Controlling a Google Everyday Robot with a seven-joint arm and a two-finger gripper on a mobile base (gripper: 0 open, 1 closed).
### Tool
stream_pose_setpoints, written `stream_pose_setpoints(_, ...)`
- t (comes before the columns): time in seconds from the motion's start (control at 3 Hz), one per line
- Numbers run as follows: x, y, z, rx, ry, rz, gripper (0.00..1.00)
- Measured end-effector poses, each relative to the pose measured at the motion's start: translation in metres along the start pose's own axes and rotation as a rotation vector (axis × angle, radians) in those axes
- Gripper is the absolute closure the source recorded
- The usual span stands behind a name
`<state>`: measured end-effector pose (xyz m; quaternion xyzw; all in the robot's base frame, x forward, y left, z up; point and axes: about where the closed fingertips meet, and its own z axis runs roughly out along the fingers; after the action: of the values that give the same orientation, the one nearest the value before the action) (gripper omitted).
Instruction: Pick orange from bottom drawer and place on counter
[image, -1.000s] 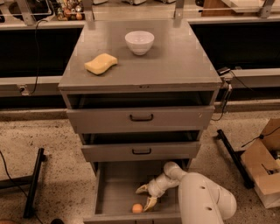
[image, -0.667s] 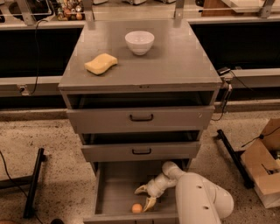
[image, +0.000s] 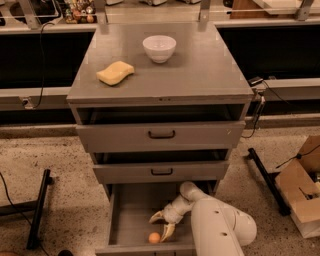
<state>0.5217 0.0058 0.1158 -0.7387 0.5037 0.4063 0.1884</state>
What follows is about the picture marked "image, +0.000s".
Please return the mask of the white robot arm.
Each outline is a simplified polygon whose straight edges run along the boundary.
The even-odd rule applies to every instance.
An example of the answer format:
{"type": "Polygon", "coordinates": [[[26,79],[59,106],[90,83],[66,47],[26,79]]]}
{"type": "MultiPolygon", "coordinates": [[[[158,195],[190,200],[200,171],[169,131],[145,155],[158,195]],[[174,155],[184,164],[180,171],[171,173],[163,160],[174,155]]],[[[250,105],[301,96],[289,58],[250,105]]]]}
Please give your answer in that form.
{"type": "Polygon", "coordinates": [[[149,219],[150,223],[165,221],[161,242],[173,235],[186,213],[191,214],[197,256],[244,256],[242,247],[257,236],[256,222],[249,214],[186,181],[180,185],[180,194],[149,219]]]}

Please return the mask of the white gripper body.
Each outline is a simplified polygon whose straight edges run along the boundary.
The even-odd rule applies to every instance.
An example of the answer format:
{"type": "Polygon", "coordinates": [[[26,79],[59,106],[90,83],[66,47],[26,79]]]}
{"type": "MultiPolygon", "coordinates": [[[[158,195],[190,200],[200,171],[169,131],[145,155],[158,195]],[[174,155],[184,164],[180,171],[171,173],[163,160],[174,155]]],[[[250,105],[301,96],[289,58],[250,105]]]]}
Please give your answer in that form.
{"type": "Polygon", "coordinates": [[[188,201],[181,195],[165,206],[162,210],[164,220],[169,224],[178,224],[184,215],[192,210],[194,203],[188,201]]]}

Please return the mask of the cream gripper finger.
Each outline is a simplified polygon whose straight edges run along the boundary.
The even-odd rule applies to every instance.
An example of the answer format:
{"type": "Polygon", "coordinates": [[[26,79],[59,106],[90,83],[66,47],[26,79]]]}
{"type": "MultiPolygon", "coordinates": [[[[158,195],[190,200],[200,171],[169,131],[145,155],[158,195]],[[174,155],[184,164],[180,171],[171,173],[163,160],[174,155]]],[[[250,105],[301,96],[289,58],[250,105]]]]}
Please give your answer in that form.
{"type": "Polygon", "coordinates": [[[166,241],[168,238],[172,236],[172,234],[175,231],[175,225],[174,224],[165,224],[163,229],[163,234],[161,236],[161,242],[166,241]]]}
{"type": "Polygon", "coordinates": [[[163,222],[164,222],[164,216],[162,211],[156,212],[149,219],[150,224],[163,223],[163,222]]]}

